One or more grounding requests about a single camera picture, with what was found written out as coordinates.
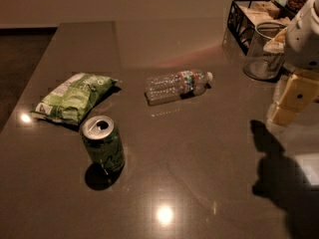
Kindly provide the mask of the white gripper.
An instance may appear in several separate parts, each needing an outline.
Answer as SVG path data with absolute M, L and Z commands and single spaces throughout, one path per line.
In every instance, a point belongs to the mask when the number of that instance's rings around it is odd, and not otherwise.
M 308 0 L 289 23 L 263 47 L 273 54 L 283 54 L 286 62 L 307 70 L 319 70 L 319 0 Z M 295 72 L 282 76 L 277 83 L 269 121 L 288 126 L 319 97 L 319 74 Z

